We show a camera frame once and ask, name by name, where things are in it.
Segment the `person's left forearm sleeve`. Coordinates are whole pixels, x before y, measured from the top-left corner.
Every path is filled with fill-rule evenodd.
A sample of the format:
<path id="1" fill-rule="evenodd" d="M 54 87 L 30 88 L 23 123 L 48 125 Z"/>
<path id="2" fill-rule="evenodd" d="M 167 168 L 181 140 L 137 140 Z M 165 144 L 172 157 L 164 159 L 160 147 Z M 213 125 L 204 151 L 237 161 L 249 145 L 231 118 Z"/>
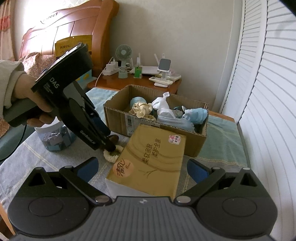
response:
<path id="1" fill-rule="evenodd" d="M 4 117 L 3 111 L 4 108 L 11 107 L 11 96 L 15 88 L 15 84 L 18 78 L 25 74 L 24 66 L 22 62 L 10 61 L 10 60 L 1 60 L 0 63 L 0 91 L 1 91 L 1 118 Z"/>

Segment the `person's left hand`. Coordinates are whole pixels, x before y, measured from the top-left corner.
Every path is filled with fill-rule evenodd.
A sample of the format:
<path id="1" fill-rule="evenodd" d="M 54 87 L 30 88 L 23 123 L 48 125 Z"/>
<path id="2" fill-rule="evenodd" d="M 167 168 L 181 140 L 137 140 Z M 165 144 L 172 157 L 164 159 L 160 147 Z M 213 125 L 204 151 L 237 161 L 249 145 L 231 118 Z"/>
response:
<path id="1" fill-rule="evenodd" d="M 55 116 L 50 114 L 53 108 L 46 103 L 41 95 L 32 91 L 35 84 L 35 78 L 22 74 L 13 90 L 11 102 L 13 106 L 17 105 L 17 110 L 21 110 L 22 118 L 27 119 L 27 124 L 32 127 L 42 127 L 44 124 L 51 124 Z"/>

